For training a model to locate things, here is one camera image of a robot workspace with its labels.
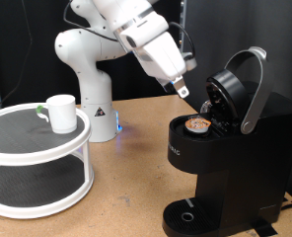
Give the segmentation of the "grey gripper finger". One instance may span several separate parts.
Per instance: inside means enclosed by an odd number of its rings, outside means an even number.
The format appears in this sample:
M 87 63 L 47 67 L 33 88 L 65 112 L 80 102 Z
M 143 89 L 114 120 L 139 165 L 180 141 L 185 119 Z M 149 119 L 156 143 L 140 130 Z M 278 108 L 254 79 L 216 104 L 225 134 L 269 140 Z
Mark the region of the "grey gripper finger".
M 177 77 L 173 81 L 173 86 L 182 99 L 186 98 L 189 95 L 189 90 L 187 86 L 185 85 L 185 82 L 182 76 Z
M 174 94 L 176 92 L 176 89 L 172 82 L 168 82 L 163 86 L 163 88 L 168 94 Z

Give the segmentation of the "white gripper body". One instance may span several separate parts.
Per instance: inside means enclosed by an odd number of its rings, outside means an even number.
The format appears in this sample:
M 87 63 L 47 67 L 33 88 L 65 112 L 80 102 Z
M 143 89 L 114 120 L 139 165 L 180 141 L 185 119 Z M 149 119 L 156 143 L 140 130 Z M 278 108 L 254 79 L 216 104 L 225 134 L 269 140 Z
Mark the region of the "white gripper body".
M 123 48 L 134 53 L 147 75 L 169 82 L 183 76 L 186 66 L 168 28 L 162 16 L 149 13 L 114 33 Z

